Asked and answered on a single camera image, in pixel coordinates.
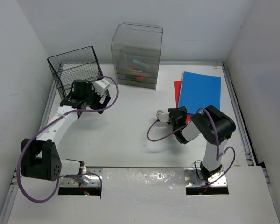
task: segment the white wall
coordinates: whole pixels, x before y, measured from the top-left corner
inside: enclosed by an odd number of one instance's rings
[[[280,0],[255,1],[227,64],[280,216]]]
[[[50,56],[93,45],[111,61],[122,21],[163,26],[161,60],[225,61],[254,0],[17,0]]]
[[[0,0],[0,213],[20,143],[40,125],[52,84],[47,53],[15,0]]]

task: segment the transparent plastic box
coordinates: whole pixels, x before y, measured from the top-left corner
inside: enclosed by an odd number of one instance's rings
[[[120,23],[112,40],[112,58],[118,84],[155,89],[163,28]]]

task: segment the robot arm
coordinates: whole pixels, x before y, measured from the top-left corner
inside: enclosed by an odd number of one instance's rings
[[[191,122],[186,125],[187,110],[185,107],[168,109],[168,113],[157,112],[157,118],[160,122],[168,123],[172,126],[177,140],[182,144],[192,141],[200,133],[206,139],[206,149],[204,158],[200,164],[201,175],[207,181],[222,168],[221,155],[224,153],[224,146],[235,131],[236,126],[231,118],[219,111],[214,106],[208,106],[205,110],[210,114],[214,121],[218,135],[218,151],[216,145],[215,132],[211,121],[205,112],[196,113],[191,117]]]
[[[105,79],[90,82],[87,80],[75,80],[72,84],[70,93],[60,103],[57,113],[51,119],[50,123],[60,116],[60,119],[30,144],[25,152],[21,163],[21,173],[25,177],[55,181],[60,176],[78,175],[82,173],[84,162],[74,160],[61,160],[58,155],[58,145],[67,129],[77,120],[82,112],[67,112],[75,109],[105,108],[110,101],[106,96],[103,103],[100,100],[104,92],[109,88],[110,83]],[[24,139],[21,143],[21,151],[29,139]]]

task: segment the blue folder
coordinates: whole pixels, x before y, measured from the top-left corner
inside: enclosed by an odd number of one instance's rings
[[[213,105],[220,110],[221,77],[184,72],[178,107],[185,106],[188,114],[199,107]]]

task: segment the black wire basket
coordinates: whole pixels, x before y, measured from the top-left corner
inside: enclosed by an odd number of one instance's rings
[[[69,94],[74,80],[93,82],[103,75],[93,46],[52,56],[47,60],[61,100]],[[103,98],[106,96],[109,96],[108,90],[103,94]]]

